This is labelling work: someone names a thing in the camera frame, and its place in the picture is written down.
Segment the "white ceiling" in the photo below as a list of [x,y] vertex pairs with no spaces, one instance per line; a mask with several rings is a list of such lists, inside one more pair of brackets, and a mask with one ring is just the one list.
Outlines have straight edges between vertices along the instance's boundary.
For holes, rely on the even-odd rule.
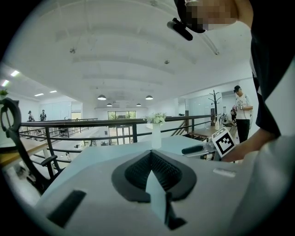
[[[49,0],[19,30],[4,60],[96,107],[120,100],[148,106],[226,82],[216,79],[215,70],[223,69],[225,80],[248,77],[251,35],[245,25],[193,33],[194,40],[186,41],[167,28],[174,17],[173,0]],[[224,68],[233,65],[231,78]],[[98,101],[100,94],[108,100]],[[153,101],[145,100],[149,94]]]
[[3,84],[5,80],[9,81],[5,87],[1,86],[0,88],[7,89],[8,93],[22,95],[36,101],[58,98],[61,96],[59,92],[50,93],[50,91],[54,91],[55,89],[48,88],[26,77],[22,73],[17,74],[15,77],[11,76],[14,71],[15,69],[7,66],[4,63],[0,63],[0,84]]

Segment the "black cap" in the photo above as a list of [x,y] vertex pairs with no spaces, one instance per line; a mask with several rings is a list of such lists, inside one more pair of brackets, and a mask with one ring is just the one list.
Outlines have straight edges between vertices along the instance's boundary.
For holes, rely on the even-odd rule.
[[235,89],[234,89],[234,93],[236,93],[237,91],[239,91],[241,87],[239,85],[235,86]]

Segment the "chair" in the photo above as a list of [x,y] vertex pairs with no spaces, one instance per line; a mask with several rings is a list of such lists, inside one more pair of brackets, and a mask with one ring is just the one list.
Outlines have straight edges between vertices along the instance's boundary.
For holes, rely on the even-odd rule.
[[[46,158],[44,161],[41,162],[42,166],[47,166],[50,179],[45,178],[34,166],[32,160],[30,159],[26,149],[24,148],[23,143],[19,137],[19,128],[21,126],[21,113],[17,104],[11,100],[10,98],[5,98],[2,100],[3,107],[1,108],[0,119],[1,119],[1,127],[3,131],[6,133],[7,138],[11,138],[16,145],[16,148],[23,160],[23,162],[28,167],[31,175],[34,178],[30,178],[28,176],[29,182],[37,188],[40,193],[45,192],[45,190],[49,187],[49,185],[56,179],[56,177],[62,172],[63,169],[60,169],[58,162],[57,162],[57,155],[53,155],[51,157]],[[13,116],[13,123],[9,120],[8,117],[8,110],[12,113]],[[9,127],[5,127],[4,125],[4,114],[6,114],[7,122]],[[53,173],[51,162],[54,163],[56,169],[58,170],[57,174]]]

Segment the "coat rack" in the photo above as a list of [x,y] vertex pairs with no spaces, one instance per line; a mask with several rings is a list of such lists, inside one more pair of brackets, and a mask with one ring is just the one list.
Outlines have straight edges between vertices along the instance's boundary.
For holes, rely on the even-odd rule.
[[209,93],[209,94],[211,94],[213,97],[214,97],[214,100],[212,100],[211,98],[208,98],[208,99],[210,99],[211,101],[213,101],[213,103],[211,103],[211,105],[215,105],[215,122],[217,122],[217,104],[219,104],[219,102],[217,102],[219,99],[221,99],[221,97],[220,98],[218,98],[217,100],[216,100],[216,95],[218,94],[219,92],[217,92],[217,93],[215,93],[215,91],[213,90],[213,94],[211,94],[211,93]]

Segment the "black pants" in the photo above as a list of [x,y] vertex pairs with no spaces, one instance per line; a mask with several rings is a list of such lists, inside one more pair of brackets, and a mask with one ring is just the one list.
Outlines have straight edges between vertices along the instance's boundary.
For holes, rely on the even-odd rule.
[[249,129],[250,129],[250,120],[236,120],[236,127],[238,128],[238,135],[240,143],[248,139]]

